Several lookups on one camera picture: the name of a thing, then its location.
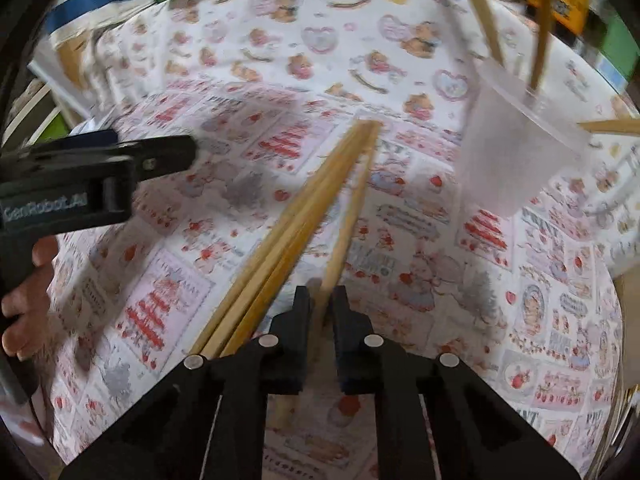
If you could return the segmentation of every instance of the red heart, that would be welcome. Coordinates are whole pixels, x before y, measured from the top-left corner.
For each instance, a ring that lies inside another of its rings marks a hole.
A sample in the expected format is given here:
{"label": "red heart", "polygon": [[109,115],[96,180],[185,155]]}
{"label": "red heart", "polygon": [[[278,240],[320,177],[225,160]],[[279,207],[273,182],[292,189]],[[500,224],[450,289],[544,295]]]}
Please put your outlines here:
{"label": "red heart", "polygon": [[290,197],[290,194],[287,191],[283,191],[281,189],[275,191],[273,193],[273,197],[278,201],[278,202],[284,202],[287,198]]}

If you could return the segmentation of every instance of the white shelf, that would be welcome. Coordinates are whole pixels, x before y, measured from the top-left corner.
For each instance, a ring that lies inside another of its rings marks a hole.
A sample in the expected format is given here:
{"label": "white shelf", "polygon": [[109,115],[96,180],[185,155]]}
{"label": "white shelf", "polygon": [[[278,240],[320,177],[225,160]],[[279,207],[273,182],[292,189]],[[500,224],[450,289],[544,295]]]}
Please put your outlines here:
{"label": "white shelf", "polygon": [[53,108],[53,110],[47,116],[47,118],[44,119],[44,121],[42,121],[42,124],[38,126],[38,129],[33,133],[33,135],[31,136],[31,139],[29,139],[27,144],[33,144],[36,140],[38,140],[38,138],[42,135],[44,130],[47,129],[47,126],[51,124],[51,121],[53,121],[53,119],[55,119],[59,113],[60,113],[60,109],[57,106]]}
{"label": "white shelf", "polygon": [[40,90],[38,90],[37,94],[34,95],[31,100],[24,106],[20,113],[18,113],[13,121],[9,123],[9,126],[4,132],[4,136],[2,136],[2,143],[4,144],[6,140],[11,137],[11,134],[17,129],[18,125],[25,119],[29,113],[36,107],[36,105],[43,99],[45,95],[47,95],[50,91],[48,85],[44,85]]}

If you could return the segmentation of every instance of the silver screw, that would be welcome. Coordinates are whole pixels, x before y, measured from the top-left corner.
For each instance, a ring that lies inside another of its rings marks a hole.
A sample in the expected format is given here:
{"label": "silver screw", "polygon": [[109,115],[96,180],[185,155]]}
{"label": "silver screw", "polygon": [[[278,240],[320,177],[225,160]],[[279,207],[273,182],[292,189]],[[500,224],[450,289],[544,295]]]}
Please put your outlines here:
{"label": "silver screw", "polygon": [[370,348],[378,348],[379,346],[382,346],[382,343],[384,342],[385,340],[378,334],[369,334],[364,338],[364,344]]}
{"label": "silver screw", "polygon": [[156,168],[156,160],[154,158],[146,158],[142,161],[142,169],[145,171],[151,171]]}
{"label": "silver screw", "polygon": [[204,357],[201,355],[190,355],[183,361],[184,366],[188,370],[197,370],[204,364]]}
{"label": "silver screw", "polygon": [[258,339],[258,343],[260,343],[260,346],[264,346],[265,348],[276,346],[278,344],[278,341],[278,336],[273,334],[265,334],[261,336],[260,339]]}
{"label": "silver screw", "polygon": [[129,160],[127,155],[112,155],[107,158],[107,162],[122,162],[123,160]]}
{"label": "silver screw", "polygon": [[460,364],[460,359],[455,354],[442,354],[440,356],[440,362],[447,368],[455,368]]}

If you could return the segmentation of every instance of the printed tablecloth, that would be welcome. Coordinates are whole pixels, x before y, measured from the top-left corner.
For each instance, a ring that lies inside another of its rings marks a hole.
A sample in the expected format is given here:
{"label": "printed tablecloth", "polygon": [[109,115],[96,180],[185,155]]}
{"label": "printed tablecloth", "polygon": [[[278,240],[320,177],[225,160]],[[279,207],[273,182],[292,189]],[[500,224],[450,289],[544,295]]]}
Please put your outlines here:
{"label": "printed tablecloth", "polygon": [[[527,23],[494,10],[508,70],[527,73]],[[595,137],[592,181],[557,177],[514,218],[462,203],[452,162],[485,55],[466,0],[175,0],[104,34],[86,75],[105,107],[127,109],[123,137],[191,134],[201,151],[185,174],[142,184],[126,224],[62,237],[40,364],[63,459],[183,359],[305,179],[354,118],[375,118],[342,277],[352,307],[411,352],[459,355],[584,474],[622,320],[597,216],[582,209],[615,185],[632,142]],[[543,91],[576,120],[620,106],[556,40]],[[347,186],[261,330],[295,285],[322,276],[349,197]],[[292,427],[267,430],[267,476],[377,478],[372,399],[339,393],[325,343]]]}

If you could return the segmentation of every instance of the bundle of chopsticks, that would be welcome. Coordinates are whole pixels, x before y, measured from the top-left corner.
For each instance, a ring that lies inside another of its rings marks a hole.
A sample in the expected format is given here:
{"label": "bundle of chopsticks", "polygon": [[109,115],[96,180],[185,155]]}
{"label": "bundle of chopsticks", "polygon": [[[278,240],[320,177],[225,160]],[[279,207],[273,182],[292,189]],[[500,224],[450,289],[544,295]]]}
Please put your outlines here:
{"label": "bundle of chopsticks", "polygon": [[234,354],[251,338],[322,218],[336,200],[351,170],[364,154],[365,167],[356,178],[338,241],[319,290],[314,295],[308,345],[311,351],[314,350],[329,296],[340,279],[351,234],[364,203],[381,126],[376,121],[355,122],[321,167],[291,200],[249,258],[200,333],[191,353],[199,353],[208,359],[223,357]]}

